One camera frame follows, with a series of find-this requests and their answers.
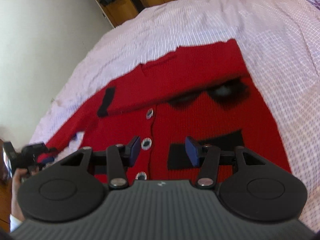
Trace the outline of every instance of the red cardigan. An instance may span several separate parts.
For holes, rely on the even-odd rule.
[[[220,103],[203,91],[179,107],[167,102],[234,78],[240,78],[247,86],[249,96]],[[107,98],[106,91],[111,93]],[[107,102],[101,107],[104,98]],[[150,109],[153,115],[147,119]],[[104,117],[98,117],[98,111]],[[151,147],[142,149],[135,166],[128,169],[130,183],[142,171],[148,179],[194,181],[197,168],[168,169],[170,144],[183,144],[186,136],[205,140],[237,130],[241,131],[246,147],[290,172],[276,122],[250,78],[236,41],[229,40],[178,47],[156,61],[138,65],[89,98],[47,146],[61,151],[78,131],[84,131],[81,146],[91,146],[94,151],[117,143],[127,144],[138,135],[141,139],[150,138]],[[220,167],[219,180],[230,174],[230,167]]]

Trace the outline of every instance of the white button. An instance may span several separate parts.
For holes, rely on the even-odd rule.
[[[145,172],[141,171],[136,175],[136,179],[137,180],[147,180],[147,174]]]
[[[152,145],[151,139],[150,138],[144,138],[142,143],[141,143],[141,149],[146,151],[146,150],[150,149],[151,145]]]
[[[153,116],[153,109],[150,108],[150,109],[148,110],[148,112],[146,113],[146,118],[147,118],[147,119],[150,119],[152,116]]]

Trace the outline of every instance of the bed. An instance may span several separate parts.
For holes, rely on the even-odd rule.
[[[300,220],[320,230],[320,11],[306,0],[177,0],[105,34],[55,98],[31,143],[47,142],[109,81],[174,51],[234,38],[270,109],[308,201]],[[79,147],[78,133],[58,159]]]

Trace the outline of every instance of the human hand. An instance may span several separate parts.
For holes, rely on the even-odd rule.
[[[20,221],[24,221],[25,218],[18,204],[18,190],[21,186],[21,177],[25,176],[27,172],[27,169],[16,169],[12,177],[11,215],[19,219]]]

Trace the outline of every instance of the metal screw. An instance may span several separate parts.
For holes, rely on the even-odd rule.
[[[213,184],[213,180],[210,178],[201,178],[198,180],[198,184],[202,187],[211,186]]]
[[[111,185],[114,187],[122,187],[127,184],[127,181],[123,178],[116,178],[110,181]]]

